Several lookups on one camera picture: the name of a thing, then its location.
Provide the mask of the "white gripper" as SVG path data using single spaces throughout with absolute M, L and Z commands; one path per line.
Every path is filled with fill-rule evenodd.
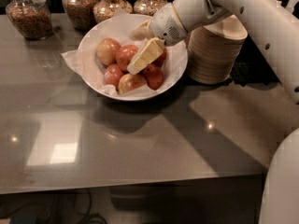
M 172 3 L 166 4 L 151 20 L 142 22 L 129 33 L 132 40 L 144 40 L 128 64 L 128 72 L 133 75 L 139 73 L 164 53 L 164 44 L 175 46 L 186 36 L 187 31 L 181 24 L 175 7 Z

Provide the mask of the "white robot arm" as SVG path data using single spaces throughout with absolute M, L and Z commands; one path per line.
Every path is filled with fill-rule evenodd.
M 285 91 L 299 103 L 299 21 L 275 0 L 174 0 L 132 30 L 174 46 L 195 28 L 235 15 Z M 299 224 L 299 130 L 279 145 L 268 170 L 259 224 Z

